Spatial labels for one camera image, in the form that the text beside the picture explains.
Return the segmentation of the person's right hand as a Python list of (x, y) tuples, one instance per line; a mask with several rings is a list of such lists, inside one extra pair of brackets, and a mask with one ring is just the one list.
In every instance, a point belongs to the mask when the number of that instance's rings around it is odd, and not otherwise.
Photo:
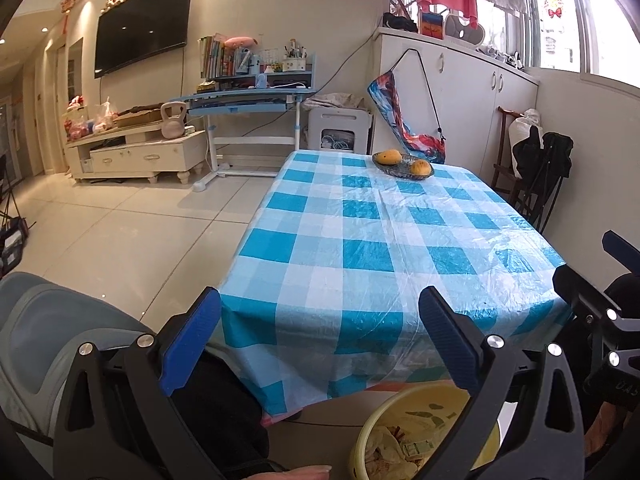
[(604, 402), (585, 434), (585, 456), (589, 457), (604, 447), (615, 427), (626, 419), (627, 412), (614, 404)]

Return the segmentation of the person's left hand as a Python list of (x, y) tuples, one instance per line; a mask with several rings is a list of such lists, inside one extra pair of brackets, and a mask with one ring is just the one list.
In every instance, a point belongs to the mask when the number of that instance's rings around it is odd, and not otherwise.
[(331, 471), (330, 465), (314, 465), (287, 471), (262, 472), (245, 480), (329, 480)]

